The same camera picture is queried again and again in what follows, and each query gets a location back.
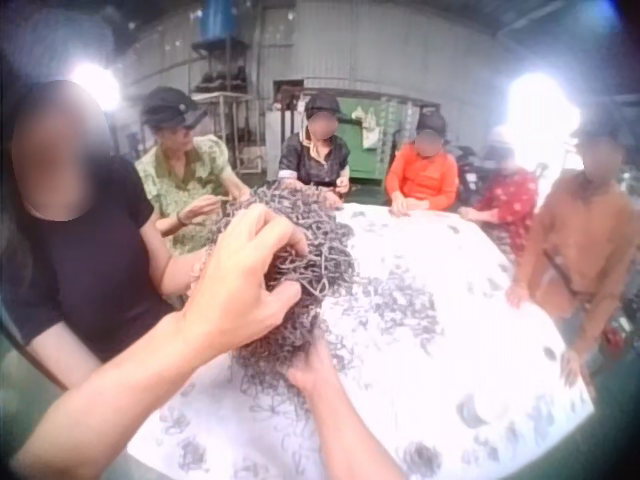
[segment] person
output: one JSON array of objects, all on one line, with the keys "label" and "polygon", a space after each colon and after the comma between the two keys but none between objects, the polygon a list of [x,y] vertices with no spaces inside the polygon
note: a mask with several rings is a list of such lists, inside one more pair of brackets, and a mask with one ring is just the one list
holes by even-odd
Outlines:
[{"label": "person", "polygon": [[524,250],[538,202],[538,179],[516,162],[509,131],[496,127],[489,135],[484,160],[497,168],[474,207],[461,207],[465,220],[477,222],[507,258],[515,261]]},{"label": "person", "polygon": [[[307,252],[302,231],[265,206],[238,214],[184,309],[165,316],[58,399],[12,459],[15,472],[26,479],[100,477],[145,419],[198,367],[282,322],[300,298],[300,285],[285,281],[267,292],[263,277],[285,245],[299,255]],[[350,403],[321,336],[295,359],[287,377],[313,414],[329,478],[405,478]]]},{"label": "person", "polygon": [[385,181],[391,213],[446,210],[456,199],[458,165],[444,150],[447,122],[440,112],[423,112],[416,139],[396,154]]},{"label": "person", "polygon": [[343,114],[338,99],[320,92],[306,102],[307,126],[282,146],[278,178],[295,187],[327,189],[327,201],[339,206],[349,191],[349,147],[336,135]]},{"label": "person", "polygon": [[177,88],[157,87],[143,101],[142,123],[158,144],[136,168],[159,217],[156,226],[176,254],[207,245],[206,226],[215,221],[224,195],[236,200],[250,195],[229,166],[225,144],[213,135],[193,137],[205,117],[206,111]]},{"label": "person", "polygon": [[173,310],[163,295],[187,291],[204,252],[171,254],[82,87],[36,84],[20,97],[2,158],[3,210],[15,220],[6,231],[18,238],[3,239],[2,302],[28,350],[73,387]]},{"label": "person", "polygon": [[587,112],[575,132],[584,170],[562,175],[534,218],[507,299],[533,299],[558,324],[567,383],[588,382],[599,339],[618,307],[637,243],[637,217],[616,184],[624,149],[607,111]]}]

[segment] black cap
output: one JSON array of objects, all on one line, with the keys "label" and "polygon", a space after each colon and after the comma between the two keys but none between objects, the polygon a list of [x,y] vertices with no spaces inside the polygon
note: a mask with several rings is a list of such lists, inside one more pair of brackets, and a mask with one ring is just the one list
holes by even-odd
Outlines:
[{"label": "black cap", "polygon": [[418,117],[416,132],[420,133],[425,130],[436,132],[440,137],[444,138],[447,135],[447,121],[438,111],[422,112]]},{"label": "black cap", "polygon": [[594,108],[582,113],[582,120],[572,137],[580,140],[590,138],[611,138],[618,140],[620,127],[611,112],[606,108]]},{"label": "black cap", "polygon": [[338,99],[326,92],[313,94],[311,98],[307,100],[304,106],[304,112],[307,115],[307,120],[320,112],[330,113],[338,118],[345,118],[342,110],[340,110]]},{"label": "black cap", "polygon": [[185,127],[193,130],[207,116],[182,90],[157,87],[142,102],[142,123],[151,128]]}]

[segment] black t-shirt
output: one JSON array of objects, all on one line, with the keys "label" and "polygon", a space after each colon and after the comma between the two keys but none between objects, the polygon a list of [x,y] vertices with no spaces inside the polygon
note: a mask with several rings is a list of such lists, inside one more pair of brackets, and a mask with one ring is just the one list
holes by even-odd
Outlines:
[{"label": "black t-shirt", "polygon": [[153,207],[132,163],[100,169],[92,207],[66,222],[24,214],[30,271],[3,258],[2,302],[22,340],[64,321],[102,361],[125,350],[172,307],[149,276],[140,228]]},{"label": "black t-shirt", "polygon": [[296,133],[284,142],[278,177],[296,178],[304,185],[335,187],[340,172],[349,165],[346,142],[337,135],[331,137],[331,150],[321,162],[314,156],[311,142],[302,135]]}]

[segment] bright light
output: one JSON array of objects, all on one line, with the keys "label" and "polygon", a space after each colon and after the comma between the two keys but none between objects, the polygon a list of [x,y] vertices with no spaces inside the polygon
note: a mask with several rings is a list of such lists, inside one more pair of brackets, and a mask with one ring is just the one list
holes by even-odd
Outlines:
[{"label": "bright light", "polygon": [[559,174],[566,142],[579,122],[580,111],[552,78],[531,73],[511,85],[507,125],[518,162],[525,168],[546,163]]},{"label": "bright light", "polygon": [[77,67],[70,79],[87,90],[105,112],[118,107],[120,86],[109,70],[87,63]]}]

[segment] table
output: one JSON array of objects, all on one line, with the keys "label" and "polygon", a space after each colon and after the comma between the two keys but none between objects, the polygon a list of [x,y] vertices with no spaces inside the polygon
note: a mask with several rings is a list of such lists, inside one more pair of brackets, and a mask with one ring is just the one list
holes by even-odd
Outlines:
[{"label": "table", "polygon": [[[409,478],[498,478],[541,456],[593,413],[580,382],[560,381],[564,344],[534,305],[509,307],[511,266],[474,224],[348,204],[358,273],[323,316],[359,414]],[[544,350],[556,361],[549,360]],[[470,428],[470,394],[507,399],[494,423]],[[421,451],[437,451],[436,472]],[[313,421],[293,391],[259,391],[220,357],[196,372],[128,446],[174,479],[325,478]]]}]

